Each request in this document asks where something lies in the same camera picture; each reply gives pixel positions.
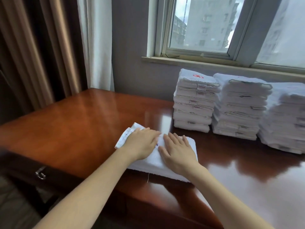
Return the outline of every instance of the curtain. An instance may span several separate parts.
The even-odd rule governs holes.
[[[0,34],[0,69],[25,114],[87,88],[77,0],[0,0]]]
[[[111,0],[77,0],[88,87],[114,91]]]

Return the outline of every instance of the red logo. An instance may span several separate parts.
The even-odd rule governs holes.
[[[204,77],[202,77],[201,75],[193,75],[193,76],[204,79]]]

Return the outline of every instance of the drawer handle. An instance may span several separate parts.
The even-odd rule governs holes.
[[[39,179],[41,179],[41,180],[45,180],[45,179],[46,179],[45,174],[42,173],[42,171],[43,171],[45,168],[46,168],[46,167],[43,166],[43,167],[41,167],[39,170],[37,170],[37,171],[35,172],[36,176],[37,176]]]

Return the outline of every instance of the brown table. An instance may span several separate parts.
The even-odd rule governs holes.
[[[67,194],[114,151],[134,122],[196,141],[199,162],[276,229],[304,228],[305,159],[248,141],[173,127],[173,102],[89,89],[0,127],[2,171],[40,206],[32,185]],[[46,165],[40,180],[35,171]],[[108,202],[125,223],[222,228],[191,184],[127,170]]]

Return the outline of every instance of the hand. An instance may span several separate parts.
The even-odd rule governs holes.
[[[187,138],[182,139],[177,134],[163,136],[165,148],[159,146],[159,153],[165,164],[175,173],[185,176],[189,169],[199,164],[195,152],[189,145]]]
[[[130,155],[132,162],[147,158],[157,145],[160,134],[161,132],[150,128],[143,130],[137,128],[128,136],[121,148]]]

